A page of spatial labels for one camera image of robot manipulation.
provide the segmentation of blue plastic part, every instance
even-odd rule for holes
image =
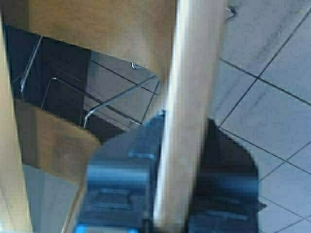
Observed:
[[[78,225],[74,233],[86,233],[86,226],[85,225]]]
[[[127,233],[139,233],[136,229],[129,229]]]

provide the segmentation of dark floor area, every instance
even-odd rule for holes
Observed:
[[[21,98],[21,75],[39,36],[7,25],[4,30],[12,91],[15,98]],[[86,90],[90,57],[90,50],[44,37],[26,82],[24,100],[38,107],[44,100],[43,109],[81,125],[85,115],[84,95],[69,85]],[[69,85],[59,81],[51,81],[49,85],[53,77]],[[87,129],[101,142],[123,132],[97,116],[90,117]]]

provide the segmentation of wooden pole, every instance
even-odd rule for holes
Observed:
[[[32,232],[0,20],[0,232]]]
[[[161,232],[187,219],[206,129],[225,0],[180,0],[154,206]]]

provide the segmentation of tiled floor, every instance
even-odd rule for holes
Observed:
[[[23,169],[34,232],[61,232],[78,187],[28,165]]]
[[[311,232],[311,0],[231,0],[238,16],[226,24],[209,116],[250,151],[259,168],[262,233]],[[89,84],[103,100],[152,74],[93,54]],[[156,83],[118,108],[137,120]],[[109,110],[126,130],[135,125]]]

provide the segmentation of black plastic object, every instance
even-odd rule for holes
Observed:
[[[258,173],[249,153],[209,121],[189,233],[257,233]]]
[[[87,166],[79,224],[151,230],[164,113],[107,141]]]
[[[185,232],[256,233],[258,176],[251,156],[208,121]],[[151,233],[164,112],[102,146],[87,166],[79,226]]]

